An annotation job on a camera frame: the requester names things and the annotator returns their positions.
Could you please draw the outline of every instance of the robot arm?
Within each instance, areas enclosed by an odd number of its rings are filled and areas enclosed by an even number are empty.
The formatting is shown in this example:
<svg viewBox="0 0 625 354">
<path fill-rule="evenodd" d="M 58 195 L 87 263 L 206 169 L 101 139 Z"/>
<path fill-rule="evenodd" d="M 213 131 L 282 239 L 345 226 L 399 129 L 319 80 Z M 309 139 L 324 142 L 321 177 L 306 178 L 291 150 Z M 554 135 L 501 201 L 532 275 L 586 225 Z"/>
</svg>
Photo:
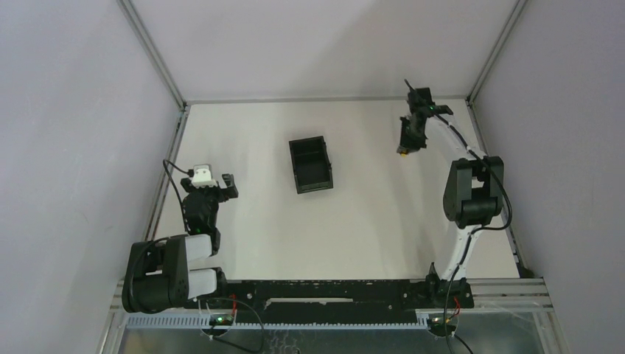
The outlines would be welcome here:
<svg viewBox="0 0 625 354">
<path fill-rule="evenodd" d="M 408 88 L 411 115 L 401 119 L 402 131 L 397 152 L 403 156 L 416 152 L 427 147 L 427 140 L 442 152 L 450 164 L 443 196 L 443 209 L 450 225 L 444 246 L 430 267 L 430 275 L 437 283 L 462 280 L 482 226 L 490 224 L 503 206 L 500 190 L 483 162 L 500 181 L 503 180 L 503 162 L 496 156 L 485 156 L 482 151 L 469 147 L 454 127 L 451 117 L 442 116 L 453 115 L 451 109 L 446 105 L 436 105 L 432 101 L 430 89 L 414 89 L 410 84 Z M 480 157 L 482 162 L 470 151 Z M 473 187 L 474 179 L 483 185 Z"/>
</svg>

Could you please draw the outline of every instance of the cable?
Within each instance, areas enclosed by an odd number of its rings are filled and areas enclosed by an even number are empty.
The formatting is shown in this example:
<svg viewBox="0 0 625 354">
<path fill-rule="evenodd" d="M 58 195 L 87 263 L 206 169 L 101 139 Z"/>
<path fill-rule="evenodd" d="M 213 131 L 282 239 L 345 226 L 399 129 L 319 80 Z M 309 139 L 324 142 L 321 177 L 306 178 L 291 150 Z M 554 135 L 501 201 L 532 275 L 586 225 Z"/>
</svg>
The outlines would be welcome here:
<svg viewBox="0 0 625 354">
<path fill-rule="evenodd" d="M 473 353 L 473 350 L 471 350 L 471 348 L 469 347 L 469 345 L 468 345 L 468 344 L 467 344 L 464 340 L 462 340 L 462 338 L 460 338 L 459 336 L 454 336 L 454 337 L 455 337 L 456 339 L 458 339 L 458 340 L 459 340 L 459 341 L 460 341 L 460 342 L 464 345 L 464 347 L 465 347 L 467 350 L 469 350 L 469 353 L 474 354 L 474 353 Z"/>
<path fill-rule="evenodd" d="M 167 159 L 163 160 L 163 168 L 165 169 L 165 173 L 167 174 L 167 178 L 170 180 L 170 183 L 174 187 L 174 192 L 176 193 L 176 198 L 178 198 L 178 204 L 180 204 L 180 213 L 182 214 L 182 223 L 184 224 L 184 231 L 186 233 L 189 233 L 189 227 L 187 226 L 186 219 L 184 217 L 184 207 L 182 206 L 182 199 L 180 198 L 180 193 L 178 192 L 178 188 L 176 187 L 176 185 L 174 183 L 174 179 L 172 178 L 172 174 L 170 173 L 169 169 L 167 169 L 167 165 L 168 164 L 171 164 L 176 170 L 181 171 L 184 174 L 187 174 L 187 173 L 184 172 L 181 168 L 179 168 L 175 164 L 173 164 L 173 162 L 171 162 L 170 160 L 167 160 Z"/>
<path fill-rule="evenodd" d="M 262 323 L 262 320 L 260 319 L 260 315 L 256 312 L 256 310 L 254 310 L 250 305 L 244 303 L 243 301 L 239 301 L 237 299 L 231 299 L 229 297 L 211 297 L 210 300 L 225 300 L 225 301 L 232 301 L 234 303 L 243 305 L 247 308 L 249 308 L 252 312 L 254 312 L 254 315 L 256 315 L 256 318 L 258 319 L 258 323 L 260 324 L 260 337 L 261 337 L 261 341 L 260 341 L 260 347 L 258 349 L 248 349 L 246 347 L 242 347 L 238 344 L 232 343 L 231 341 L 226 341 L 225 339 L 222 339 L 220 337 L 215 337 L 213 336 L 212 339 L 214 339 L 215 341 L 218 341 L 220 343 L 224 343 L 226 345 L 229 345 L 233 348 L 237 348 L 238 350 L 242 350 L 246 353 L 252 353 L 252 354 L 256 354 L 256 353 L 260 353 L 262 352 L 263 347 L 265 346 L 265 325 Z M 212 327 L 209 329 L 209 332 L 207 334 L 209 334 L 211 336 L 211 332 L 213 331 L 213 328 L 215 327 L 215 325 L 212 325 Z"/>
<path fill-rule="evenodd" d="M 135 299 L 135 295 L 134 295 L 134 291 L 133 291 L 133 283 L 134 283 L 134 279 L 135 279 L 136 267 L 139 264 L 139 261 L 143 258 L 144 254 L 147 253 L 147 250 L 150 249 L 150 247 L 154 246 L 155 244 L 157 244 L 157 243 L 159 243 L 161 241 L 165 241 L 165 240 L 169 240 L 169 239 L 170 239 L 170 237 L 163 237 L 163 238 L 159 238 L 159 239 L 152 240 L 152 241 L 148 242 L 141 249 L 141 251 L 139 251 L 139 254 L 135 258 L 135 261 L 133 262 L 133 265 L 130 267 L 130 279 L 128 280 L 128 303 L 130 304 L 130 306 L 138 307 L 139 311 L 141 311 L 143 313 L 154 314 L 154 313 L 162 312 L 162 310 L 160 310 L 160 311 L 148 310 L 145 306 L 143 306 L 140 303 L 139 300 Z"/>
</svg>

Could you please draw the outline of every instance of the black plastic bin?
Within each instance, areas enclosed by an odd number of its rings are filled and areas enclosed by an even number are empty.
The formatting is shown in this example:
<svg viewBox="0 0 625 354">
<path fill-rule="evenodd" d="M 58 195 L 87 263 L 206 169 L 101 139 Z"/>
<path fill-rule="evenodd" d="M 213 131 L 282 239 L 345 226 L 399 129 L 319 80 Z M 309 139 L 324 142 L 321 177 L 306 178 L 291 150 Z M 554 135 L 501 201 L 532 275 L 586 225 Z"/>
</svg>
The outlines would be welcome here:
<svg viewBox="0 0 625 354">
<path fill-rule="evenodd" d="M 322 136 L 289 142 L 297 194 L 332 188 L 332 165 Z"/>
</svg>

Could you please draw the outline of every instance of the white wall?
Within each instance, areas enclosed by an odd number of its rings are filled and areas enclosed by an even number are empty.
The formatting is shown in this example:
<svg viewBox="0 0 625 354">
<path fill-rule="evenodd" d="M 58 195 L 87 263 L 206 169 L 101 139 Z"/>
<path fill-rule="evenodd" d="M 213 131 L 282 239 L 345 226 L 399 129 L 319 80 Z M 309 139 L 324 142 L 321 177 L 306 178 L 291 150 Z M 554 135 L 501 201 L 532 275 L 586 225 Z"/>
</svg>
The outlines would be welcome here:
<svg viewBox="0 0 625 354">
<path fill-rule="evenodd" d="M 533 1 L 477 101 L 574 353 L 622 353 L 625 2 Z"/>
<path fill-rule="evenodd" d="M 93 353 L 178 115 L 114 0 L 0 3 L 0 352 Z"/>
<path fill-rule="evenodd" d="M 188 100 L 465 96 L 515 0 L 135 0 Z"/>
</svg>

